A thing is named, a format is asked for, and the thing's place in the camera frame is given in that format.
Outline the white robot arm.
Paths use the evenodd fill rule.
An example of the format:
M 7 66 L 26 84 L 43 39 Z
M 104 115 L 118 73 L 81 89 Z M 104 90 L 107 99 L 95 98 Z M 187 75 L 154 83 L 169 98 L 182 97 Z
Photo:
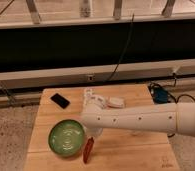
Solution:
M 93 96 L 83 108 L 80 118 L 81 123 L 91 132 L 115 128 L 195 137 L 195 103 L 105 109 L 98 96 Z

